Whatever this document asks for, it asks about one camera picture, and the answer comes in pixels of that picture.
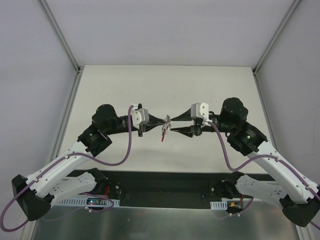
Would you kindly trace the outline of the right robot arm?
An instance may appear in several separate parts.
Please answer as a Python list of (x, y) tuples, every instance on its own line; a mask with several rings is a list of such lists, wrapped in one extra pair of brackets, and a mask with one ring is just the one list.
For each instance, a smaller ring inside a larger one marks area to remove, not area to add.
[[(239, 98), (226, 99), (219, 114), (209, 110), (206, 103), (192, 104), (190, 109), (173, 121), (193, 121), (188, 127), (173, 128), (187, 137), (203, 132), (216, 133), (228, 169), (226, 180), (216, 184), (215, 194), (232, 199), (247, 195), (282, 210), (293, 224), (306, 227), (320, 210), (320, 186), (291, 165), (268, 141), (267, 137), (247, 121), (248, 109)], [(276, 182), (271, 185), (240, 172), (254, 162)]]

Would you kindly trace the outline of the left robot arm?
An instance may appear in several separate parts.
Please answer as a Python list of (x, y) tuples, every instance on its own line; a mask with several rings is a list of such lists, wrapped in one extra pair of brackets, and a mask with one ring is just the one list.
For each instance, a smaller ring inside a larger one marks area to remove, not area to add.
[(17, 175), (11, 181), (14, 199), (29, 221), (43, 217), (56, 203), (83, 192), (102, 194), (106, 179), (96, 169), (89, 170), (79, 178), (63, 181), (73, 170), (88, 160), (105, 166), (124, 163), (106, 163), (96, 157), (112, 144), (110, 135), (137, 131), (138, 136), (157, 126), (164, 120), (151, 115), (141, 104), (131, 105), (128, 113), (117, 116), (110, 104), (99, 106), (91, 118), (91, 125), (60, 156), (40, 170), (24, 177)]

